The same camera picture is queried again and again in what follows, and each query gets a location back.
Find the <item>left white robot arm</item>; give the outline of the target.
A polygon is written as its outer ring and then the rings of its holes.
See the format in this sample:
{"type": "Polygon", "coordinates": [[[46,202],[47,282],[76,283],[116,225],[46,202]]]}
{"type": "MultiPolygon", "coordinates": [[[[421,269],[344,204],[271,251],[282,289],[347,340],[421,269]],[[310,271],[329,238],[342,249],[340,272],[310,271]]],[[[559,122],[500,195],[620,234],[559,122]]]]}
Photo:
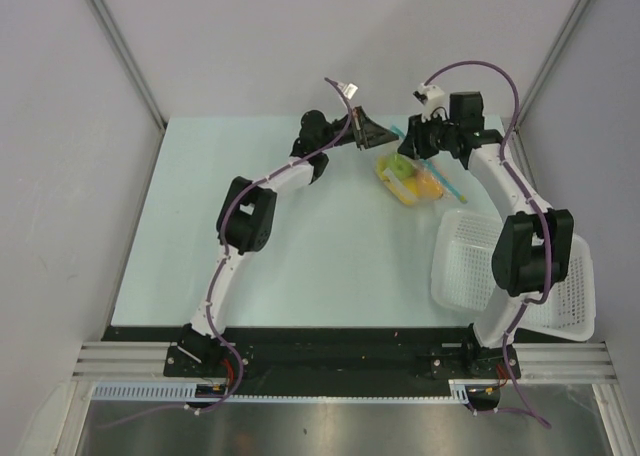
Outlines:
{"type": "Polygon", "coordinates": [[[399,139],[396,132],[371,120],[358,106],[329,122],[324,113],[310,110],[301,117],[300,130],[287,162],[259,180],[235,178],[216,222],[219,253],[206,293],[190,322],[183,327],[177,350],[197,374],[214,373],[227,344],[226,299],[230,287],[250,256],[268,242],[280,196],[313,184],[329,163],[327,151],[354,144],[367,150],[399,139]]]}

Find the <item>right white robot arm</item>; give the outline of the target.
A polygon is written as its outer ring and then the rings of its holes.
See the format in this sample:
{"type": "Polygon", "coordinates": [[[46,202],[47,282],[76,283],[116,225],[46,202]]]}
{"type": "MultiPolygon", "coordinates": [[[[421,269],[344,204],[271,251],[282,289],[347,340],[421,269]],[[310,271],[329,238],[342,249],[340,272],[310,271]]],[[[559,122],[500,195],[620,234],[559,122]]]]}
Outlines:
{"type": "Polygon", "coordinates": [[[423,85],[413,95],[423,109],[409,118],[400,154],[426,160],[449,153],[481,183],[503,222],[491,259],[495,289],[459,352],[467,375],[491,377],[510,368],[508,347],[526,310],[544,304],[553,285],[566,278],[574,219],[525,181],[506,137],[486,128],[480,93],[448,95],[423,85]]]}

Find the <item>clear zip top bag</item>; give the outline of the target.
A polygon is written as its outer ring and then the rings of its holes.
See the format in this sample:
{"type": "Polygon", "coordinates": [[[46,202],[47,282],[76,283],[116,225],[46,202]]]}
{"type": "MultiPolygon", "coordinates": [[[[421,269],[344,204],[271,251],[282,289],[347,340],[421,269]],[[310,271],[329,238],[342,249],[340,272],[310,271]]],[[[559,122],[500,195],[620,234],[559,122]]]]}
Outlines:
{"type": "Polygon", "coordinates": [[[415,206],[442,199],[455,199],[466,205],[469,200],[431,160],[413,160],[397,149],[405,133],[395,125],[389,130],[398,137],[391,150],[376,159],[375,173],[384,187],[402,204],[415,206]]]}

